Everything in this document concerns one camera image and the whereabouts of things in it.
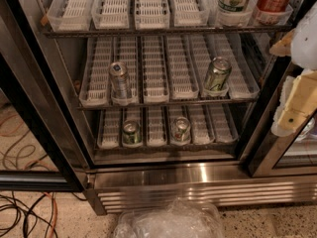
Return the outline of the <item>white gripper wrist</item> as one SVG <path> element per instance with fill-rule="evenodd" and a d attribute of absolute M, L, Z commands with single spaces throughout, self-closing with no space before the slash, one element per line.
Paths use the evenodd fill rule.
<path fill-rule="evenodd" d="M 277 57 L 290 57 L 293 35 L 294 30 L 289 31 L 269 49 L 269 53 Z M 316 109 L 317 71 L 304 69 L 299 76 L 288 76 L 273 116 L 271 133 L 277 137 L 295 133 Z"/>

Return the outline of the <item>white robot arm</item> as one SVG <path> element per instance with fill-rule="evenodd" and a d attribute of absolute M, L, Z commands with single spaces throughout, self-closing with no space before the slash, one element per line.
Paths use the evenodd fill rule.
<path fill-rule="evenodd" d="M 317 2 L 269 52 L 278 57 L 291 57 L 291 62 L 303 69 L 300 75 L 286 78 L 273 116 L 271 132 L 286 137 L 317 109 Z"/>

